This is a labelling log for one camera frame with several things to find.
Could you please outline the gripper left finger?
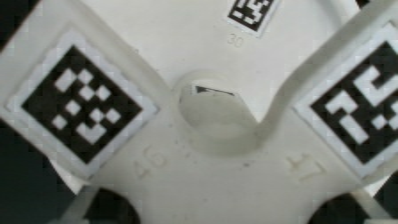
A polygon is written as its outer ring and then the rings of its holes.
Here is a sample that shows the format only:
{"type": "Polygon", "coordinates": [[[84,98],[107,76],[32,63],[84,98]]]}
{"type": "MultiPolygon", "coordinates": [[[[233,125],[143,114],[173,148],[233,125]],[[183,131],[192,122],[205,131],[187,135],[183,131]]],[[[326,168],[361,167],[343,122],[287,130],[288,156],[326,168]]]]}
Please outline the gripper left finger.
{"type": "Polygon", "coordinates": [[[128,199],[107,188],[86,186],[56,224],[141,224],[128,199]]]}

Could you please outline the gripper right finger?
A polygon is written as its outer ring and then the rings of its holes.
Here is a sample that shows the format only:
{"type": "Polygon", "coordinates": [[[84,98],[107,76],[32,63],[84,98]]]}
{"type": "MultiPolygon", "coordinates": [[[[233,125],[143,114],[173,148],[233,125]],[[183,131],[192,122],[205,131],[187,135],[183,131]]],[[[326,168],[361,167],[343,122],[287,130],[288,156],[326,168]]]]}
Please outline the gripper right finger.
{"type": "Polygon", "coordinates": [[[308,224],[368,224],[398,221],[398,193],[379,191],[372,195],[358,190],[334,197],[317,209],[308,224]]]}

